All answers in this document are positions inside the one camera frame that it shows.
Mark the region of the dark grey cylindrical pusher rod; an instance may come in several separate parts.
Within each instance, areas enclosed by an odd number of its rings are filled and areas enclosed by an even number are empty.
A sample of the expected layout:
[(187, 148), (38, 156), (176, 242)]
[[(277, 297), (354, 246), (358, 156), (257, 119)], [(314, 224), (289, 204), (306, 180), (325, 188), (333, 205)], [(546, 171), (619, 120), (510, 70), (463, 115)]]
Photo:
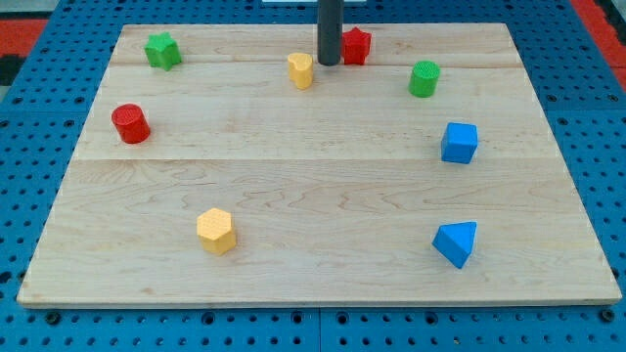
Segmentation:
[(318, 62), (335, 66), (341, 59), (343, 0), (319, 0), (317, 18)]

